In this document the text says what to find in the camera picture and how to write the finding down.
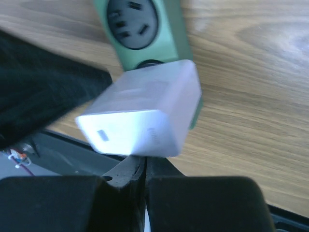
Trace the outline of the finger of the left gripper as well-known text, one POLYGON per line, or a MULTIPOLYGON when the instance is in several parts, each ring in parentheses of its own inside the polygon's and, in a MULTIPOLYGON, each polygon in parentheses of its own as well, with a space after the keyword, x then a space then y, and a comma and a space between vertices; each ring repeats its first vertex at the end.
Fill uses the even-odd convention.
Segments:
POLYGON ((108 71, 0 32, 0 147, 45 128, 112 84, 108 71))

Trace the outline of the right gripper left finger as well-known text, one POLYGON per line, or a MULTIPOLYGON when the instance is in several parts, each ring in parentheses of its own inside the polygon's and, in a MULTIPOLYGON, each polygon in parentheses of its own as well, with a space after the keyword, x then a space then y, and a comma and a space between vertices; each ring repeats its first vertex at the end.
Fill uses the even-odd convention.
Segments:
POLYGON ((25 176, 0 182, 3 232, 141 232, 145 160, 103 176, 25 176))

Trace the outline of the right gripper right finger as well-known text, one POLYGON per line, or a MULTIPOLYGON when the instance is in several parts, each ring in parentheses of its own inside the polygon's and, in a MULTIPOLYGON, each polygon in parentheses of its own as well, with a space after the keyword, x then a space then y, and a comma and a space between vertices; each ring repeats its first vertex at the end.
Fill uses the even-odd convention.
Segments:
POLYGON ((188 177, 167 159, 147 159, 153 232, 273 232, 261 189, 244 176, 188 177))

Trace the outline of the white charger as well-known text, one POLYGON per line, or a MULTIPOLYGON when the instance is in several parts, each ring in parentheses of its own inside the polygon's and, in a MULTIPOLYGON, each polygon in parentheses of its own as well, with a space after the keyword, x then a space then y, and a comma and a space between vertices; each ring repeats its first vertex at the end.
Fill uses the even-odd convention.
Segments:
POLYGON ((202 92, 195 63, 179 60, 124 72, 76 118, 101 154, 175 157, 202 92))

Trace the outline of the green power strip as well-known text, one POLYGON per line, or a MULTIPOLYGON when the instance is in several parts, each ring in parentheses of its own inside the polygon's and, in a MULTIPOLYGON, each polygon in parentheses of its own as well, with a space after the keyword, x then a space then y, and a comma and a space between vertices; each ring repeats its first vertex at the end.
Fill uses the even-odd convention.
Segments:
POLYGON ((179 0, 95 0, 124 71, 193 59, 179 0))

